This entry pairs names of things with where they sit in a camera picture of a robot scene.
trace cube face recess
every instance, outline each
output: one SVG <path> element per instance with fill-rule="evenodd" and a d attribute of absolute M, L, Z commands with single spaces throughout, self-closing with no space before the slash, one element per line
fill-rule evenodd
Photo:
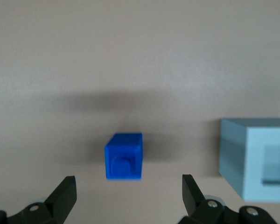
<path fill-rule="evenodd" d="M 219 172 L 245 201 L 280 203 L 280 118 L 222 119 Z"/>
<path fill-rule="evenodd" d="M 143 140 L 141 133 L 116 133 L 105 146 L 108 180 L 141 179 Z"/>

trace blue cube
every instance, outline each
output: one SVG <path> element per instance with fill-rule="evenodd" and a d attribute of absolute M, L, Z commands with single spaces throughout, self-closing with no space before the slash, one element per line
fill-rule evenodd
<path fill-rule="evenodd" d="M 219 171 L 243 200 L 280 203 L 280 118 L 222 119 Z"/>
<path fill-rule="evenodd" d="M 142 160 L 142 134 L 116 133 L 105 146 L 105 166 L 107 179 L 141 179 Z"/>

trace beige surface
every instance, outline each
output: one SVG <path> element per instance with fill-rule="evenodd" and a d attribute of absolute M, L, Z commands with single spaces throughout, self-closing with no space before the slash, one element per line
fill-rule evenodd
<path fill-rule="evenodd" d="M 168 223 L 182 174 L 238 210 L 219 119 L 280 117 L 280 0 L 0 0 L 0 209 L 66 175 L 66 223 Z M 143 179 L 108 182 L 103 146 L 141 131 Z M 280 223 L 280 204 L 261 205 Z"/>

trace light blue box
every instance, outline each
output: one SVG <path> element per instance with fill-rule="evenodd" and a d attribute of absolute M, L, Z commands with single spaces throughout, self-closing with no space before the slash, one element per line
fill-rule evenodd
<path fill-rule="evenodd" d="M 244 201 L 280 203 L 280 118 L 222 119 L 219 172 Z"/>

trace screw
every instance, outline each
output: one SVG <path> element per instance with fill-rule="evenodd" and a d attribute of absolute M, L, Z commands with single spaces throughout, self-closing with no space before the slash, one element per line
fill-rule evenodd
<path fill-rule="evenodd" d="M 216 202 L 214 202 L 214 201 L 208 201 L 207 204 L 208 204 L 210 207 L 212 207 L 212 208 L 218 207 L 218 204 L 217 204 Z"/>
<path fill-rule="evenodd" d="M 250 215 L 258 216 L 258 212 L 257 212 L 256 209 L 254 209 L 254 208 L 247 208 L 247 212 L 248 212 Z"/>
<path fill-rule="evenodd" d="M 29 210 L 30 211 L 36 211 L 36 210 L 38 210 L 38 205 L 34 205 L 34 206 L 32 206 Z"/>

